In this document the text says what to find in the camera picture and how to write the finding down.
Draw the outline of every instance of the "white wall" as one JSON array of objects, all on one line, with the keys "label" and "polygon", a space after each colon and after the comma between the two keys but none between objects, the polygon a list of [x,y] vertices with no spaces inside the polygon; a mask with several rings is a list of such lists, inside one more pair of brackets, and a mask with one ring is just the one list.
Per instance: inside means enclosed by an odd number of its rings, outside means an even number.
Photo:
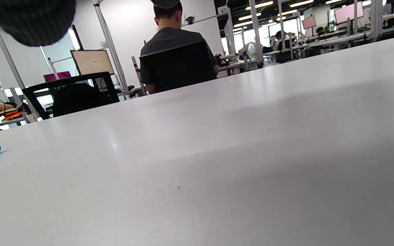
[{"label": "white wall", "polygon": [[[99,49],[105,41],[91,0],[78,0],[74,24],[83,47]],[[182,0],[183,13],[196,20],[215,15],[213,0]],[[131,57],[139,57],[144,40],[156,34],[153,4],[149,0],[105,0],[101,8],[110,29],[127,84],[139,84]],[[223,54],[217,18],[184,27],[198,31],[214,54]]]},{"label": "white wall", "polygon": [[[31,48],[21,45],[9,34],[2,31],[4,41],[11,53],[15,65],[26,86],[43,83],[43,74],[49,73],[47,64],[39,48]],[[3,88],[19,87],[13,73],[8,66],[4,54],[0,48],[0,81]]]}]

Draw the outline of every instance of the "short black hair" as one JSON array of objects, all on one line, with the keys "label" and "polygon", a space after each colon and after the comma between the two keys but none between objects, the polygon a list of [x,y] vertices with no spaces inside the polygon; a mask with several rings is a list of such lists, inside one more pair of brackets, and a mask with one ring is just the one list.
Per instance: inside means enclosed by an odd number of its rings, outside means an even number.
[{"label": "short black hair", "polygon": [[182,11],[182,4],[178,2],[174,7],[164,9],[155,5],[155,15],[158,19],[170,19],[175,13]]}]

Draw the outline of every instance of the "bottle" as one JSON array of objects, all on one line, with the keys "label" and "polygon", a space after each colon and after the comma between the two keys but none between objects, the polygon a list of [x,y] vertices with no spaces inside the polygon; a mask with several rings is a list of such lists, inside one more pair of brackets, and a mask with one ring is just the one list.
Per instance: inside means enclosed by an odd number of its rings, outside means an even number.
[{"label": "bottle", "polygon": [[258,55],[256,54],[255,45],[253,43],[250,43],[247,51],[249,52],[249,57],[250,57],[250,65],[249,65],[250,70],[258,69],[258,63],[257,63]]}]

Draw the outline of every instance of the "white partition wall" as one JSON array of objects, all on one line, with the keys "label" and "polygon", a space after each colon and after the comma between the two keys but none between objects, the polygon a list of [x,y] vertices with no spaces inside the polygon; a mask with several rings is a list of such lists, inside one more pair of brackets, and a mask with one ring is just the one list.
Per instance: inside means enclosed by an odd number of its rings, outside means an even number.
[{"label": "white partition wall", "polygon": [[[196,20],[216,15],[213,0],[182,0],[183,12]],[[78,0],[74,24],[86,50],[101,48],[105,41],[92,0]],[[128,85],[138,85],[131,57],[139,57],[144,40],[157,32],[153,4],[149,0],[104,0],[101,3],[104,18],[114,39],[116,51]],[[184,28],[199,31],[213,53],[222,53],[218,21],[216,18]]]}]

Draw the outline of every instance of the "computer monitor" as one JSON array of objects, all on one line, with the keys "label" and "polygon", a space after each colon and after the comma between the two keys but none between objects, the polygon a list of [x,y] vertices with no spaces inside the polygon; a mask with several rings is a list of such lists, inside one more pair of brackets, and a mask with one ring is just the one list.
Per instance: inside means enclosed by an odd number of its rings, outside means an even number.
[{"label": "computer monitor", "polygon": [[308,17],[305,20],[302,20],[303,29],[313,28],[316,26],[316,19],[314,16]]},{"label": "computer monitor", "polygon": [[[345,8],[341,8],[335,11],[335,20],[337,24],[346,22],[347,19],[353,20],[355,18],[354,4],[347,5]],[[363,3],[360,1],[357,3],[357,18],[364,17]]]},{"label": "computer monitor", "polygon": [[80,75],[109,72],[115,74],[106,50],[72,50]]},{"label": "computer monitor", "polygon": [[[67,78],[71,77],[71,73],[70,72],[58,73],[57,75],[58,75],[59,79],[67,79]],[[47,83],[57,80],[56,79],[56,75],[54,75],[53,73],[44,75],[43,78],[45,79],[45,82],[47,82]]]}]

